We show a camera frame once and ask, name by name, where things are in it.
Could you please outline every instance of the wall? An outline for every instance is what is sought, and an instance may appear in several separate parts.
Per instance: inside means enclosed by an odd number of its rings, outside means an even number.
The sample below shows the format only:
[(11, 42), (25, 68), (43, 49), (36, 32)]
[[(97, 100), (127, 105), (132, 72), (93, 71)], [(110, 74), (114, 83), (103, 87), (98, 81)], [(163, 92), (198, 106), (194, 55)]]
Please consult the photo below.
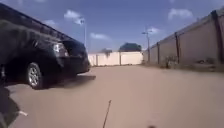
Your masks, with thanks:
[(152, 47), (150, 49), (150, 61), (152, 64), (158, 64), (158, 47), (157, 47), (157, 45), (155, 45), (154, 47)]
[(208, 58), (218, 61), (216, 30), (211, 17), (204, 18), (193, 28), (178, 35), (182, 63), (195, 63)]
[(167, 57), (177, 56), (176, 40), (174, 35), (167, 37), (159, 42), (160, 45), (160, 62), (164, 62)]
[[(150, 63), (224, 63), (224, 8), (175, 32), (150, 48)], [(143, 53), (148, 61), (148, 51)]]
[(97, 65), (97, 57), (96, 57), (95, 54), (89, 54), (88, 58), (89, 58), (89, 62), (91, 64), (91, 66), (96, 66)]
[(121, 65), (137, 65), (143, 60), (140, 52), (121, 52)]
[(222, 39), (224, 39), (224, 8), (218, 11), (219, 15), (219, 22), (220, 22), (220, 27), (222, 31)]
[(141, 64), (143, 55), (141, 52), (113, 52), (108, 56), (104, 53), (89, 54), (92, 66), (115, 66), (115, 65), (137, 65)]
[(120, 55), (118, 52), (110, 53), (110, 55), (97, 54), (98, 56), (98, 66), (112, 66), (120, 65)]

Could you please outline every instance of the blue sky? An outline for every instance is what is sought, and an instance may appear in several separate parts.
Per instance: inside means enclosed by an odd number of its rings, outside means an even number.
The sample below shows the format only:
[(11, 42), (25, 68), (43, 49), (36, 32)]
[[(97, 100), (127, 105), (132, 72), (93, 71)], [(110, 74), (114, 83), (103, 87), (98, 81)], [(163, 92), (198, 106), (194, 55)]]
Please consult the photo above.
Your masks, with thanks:
[(169, 34), (208, 15), (224, 5), (224, 0), (1, 0), (61, 32), (84, 42), (87, 48), (117, 50), (125, 42), (147, 47), (141, 33), (147, 26), (155, 44)]

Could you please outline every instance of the tire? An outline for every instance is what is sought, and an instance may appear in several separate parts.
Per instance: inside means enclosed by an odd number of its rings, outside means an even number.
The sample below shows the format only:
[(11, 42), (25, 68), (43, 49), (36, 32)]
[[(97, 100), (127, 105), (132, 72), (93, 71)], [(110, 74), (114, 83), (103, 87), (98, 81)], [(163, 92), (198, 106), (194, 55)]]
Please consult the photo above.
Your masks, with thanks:
[(27, 83), (35, 90), (43, 89), (43, 76), (37, 63), (30, 63), (26, 72)]

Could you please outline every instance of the car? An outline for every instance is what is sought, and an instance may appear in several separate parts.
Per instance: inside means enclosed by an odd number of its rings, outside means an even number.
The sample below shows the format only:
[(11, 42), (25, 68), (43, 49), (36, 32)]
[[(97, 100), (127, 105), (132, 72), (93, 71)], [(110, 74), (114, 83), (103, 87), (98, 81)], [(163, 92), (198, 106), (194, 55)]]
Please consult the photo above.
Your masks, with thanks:
[(86, 73), (90, 63), (84, 45), (74, 41), (32, 40), (6, 64), (6, 76), (25, 76), (33, 89), (46, 87), (52, 76)]

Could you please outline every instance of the concrete ground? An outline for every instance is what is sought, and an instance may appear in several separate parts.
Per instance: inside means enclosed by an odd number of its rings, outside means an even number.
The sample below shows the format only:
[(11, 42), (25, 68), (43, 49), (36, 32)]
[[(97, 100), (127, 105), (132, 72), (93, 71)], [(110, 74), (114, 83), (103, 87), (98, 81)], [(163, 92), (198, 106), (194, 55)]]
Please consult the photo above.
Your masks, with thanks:
[(105, 128), (224, 127), (222, 74), (101, 67), (43, 91), (27, 85), (7, 88), (28, 113), (19, 114), (10, 128), (103, 128), (109, 100)]

